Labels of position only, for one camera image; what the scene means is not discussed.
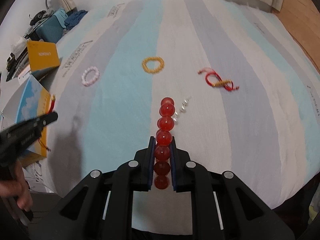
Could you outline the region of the person's left hand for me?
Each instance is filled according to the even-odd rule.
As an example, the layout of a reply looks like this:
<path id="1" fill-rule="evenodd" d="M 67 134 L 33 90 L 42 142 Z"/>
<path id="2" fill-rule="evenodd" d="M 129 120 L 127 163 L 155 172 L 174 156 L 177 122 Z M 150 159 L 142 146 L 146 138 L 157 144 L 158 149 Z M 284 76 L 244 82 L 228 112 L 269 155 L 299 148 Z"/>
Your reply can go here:
<path id="1" fill-rule="evenodd" d="M 18 214 L 11 207 L 8 199 L 10 197 L 17 197 L 16 205 L 20 210 L 29 211 L 33 205 L 33 200 L 29 192 L 29 187 L 25 181 L 23 167 L 19 160 L 13 166 L 14 179 L 1 180 L 1 199 L 13 219 L 18 219 Z"/>

